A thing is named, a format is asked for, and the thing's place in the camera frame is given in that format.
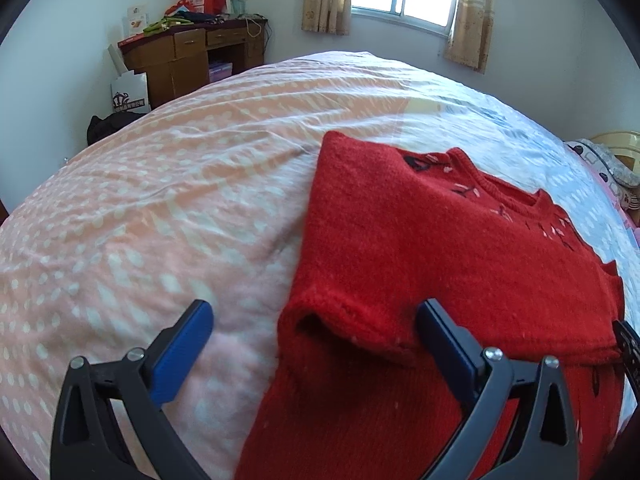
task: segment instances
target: black bag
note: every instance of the black bag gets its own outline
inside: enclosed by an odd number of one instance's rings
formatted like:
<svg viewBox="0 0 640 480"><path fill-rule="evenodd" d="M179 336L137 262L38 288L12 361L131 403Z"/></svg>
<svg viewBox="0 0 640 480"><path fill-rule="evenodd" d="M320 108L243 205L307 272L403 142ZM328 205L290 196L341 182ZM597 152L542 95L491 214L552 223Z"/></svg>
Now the black bag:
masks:
<svg viewBox="0 0 640 480"><path fill-rule="evenodd" d="M91 146L99 140L109 137L142 116L143 114L135 112L116 112L105 119L93 116L86 131L87 145Z"/></svg>

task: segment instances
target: sweater neckline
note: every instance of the sweater neckline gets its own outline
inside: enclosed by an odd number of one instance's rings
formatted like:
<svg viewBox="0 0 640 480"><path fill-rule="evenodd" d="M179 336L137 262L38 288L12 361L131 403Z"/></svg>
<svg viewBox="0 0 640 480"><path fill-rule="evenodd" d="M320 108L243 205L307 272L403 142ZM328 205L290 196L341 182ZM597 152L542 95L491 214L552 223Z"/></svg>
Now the sweater neckline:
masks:
<svg viewBox="0 0 640 480"><path fill-rule="evenodd" d="M553 208L549 193L543 189L527 193L508 182L501 181L476 168L473 161L460 148L452 148L447 155L458 163L460 170L469 176L478 187L509 207L512 211L533 219L545 219Z"/></svg>

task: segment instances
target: red sweater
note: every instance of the red sweater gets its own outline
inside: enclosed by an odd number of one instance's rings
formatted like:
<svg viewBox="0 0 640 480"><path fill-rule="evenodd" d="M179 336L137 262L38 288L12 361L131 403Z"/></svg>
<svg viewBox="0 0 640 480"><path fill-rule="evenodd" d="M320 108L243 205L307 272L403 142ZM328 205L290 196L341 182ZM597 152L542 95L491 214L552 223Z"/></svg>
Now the red sweater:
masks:
<svg viewBox="0 0 640 480"><path fill-rule="evenodd" d="M280 364L236 480L418 479L461 417L414 332L426 298L483 346L560 358L588 478L622 402L615 262L600 261L545 191L482 173L460 149L418 155L329 132L278 322ZM492 466L513 409L476 474Z"/></svg>

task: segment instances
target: bed sheet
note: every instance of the bed sheet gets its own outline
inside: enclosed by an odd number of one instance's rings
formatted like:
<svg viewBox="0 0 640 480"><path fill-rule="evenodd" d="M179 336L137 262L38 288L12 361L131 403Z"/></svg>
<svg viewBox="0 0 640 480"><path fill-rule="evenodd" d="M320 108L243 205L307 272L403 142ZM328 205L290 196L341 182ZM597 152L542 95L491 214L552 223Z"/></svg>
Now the bed sheet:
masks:
<svg viewBox="0 0 640 480"><path fill-rule="evenodd" d="M196 297L212 304L216 329L165 412L212 478L233 476L276 367L275 324L330 129L414 152L460 146L486 172L543 187L604 261L617 260L638 328L637 248L580 161L542 127L371 54L256 68L84 150L0 228L0 423L39 478L69 359L146 347ZM634 407L627 385L621 418Z"/></svg>

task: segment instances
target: white wall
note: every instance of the white wall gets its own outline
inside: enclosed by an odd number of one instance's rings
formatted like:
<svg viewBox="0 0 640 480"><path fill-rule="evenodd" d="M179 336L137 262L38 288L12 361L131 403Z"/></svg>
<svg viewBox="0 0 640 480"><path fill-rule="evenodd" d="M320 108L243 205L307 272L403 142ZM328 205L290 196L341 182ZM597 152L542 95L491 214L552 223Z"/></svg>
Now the white wall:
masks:
<svg viewBox="0 0 640 480"><path fill-rule="evenodd" d="M640 131L640 68L598 1L585 1L588 20L578 60L574 137Z"/></svg>
<svg viewBox="0 0 640 480"><path fill-rule="evenodd" d="M558 136L571 132L584 0L495 0L495 28L485 75L440 57L444 39L420 30L354 16L345 37L300 30L302 0L248 0L270 19L268 60L324 50L368 50L496 96Z"/></svg>
<svg viewBox="0 0 640 480"><path fill-rule="evenodd" d="M86 146L91 116L111 113L106 53L127 7L157 20L177 0L31 0L0 46L0 198L11 211Z"/></svg>

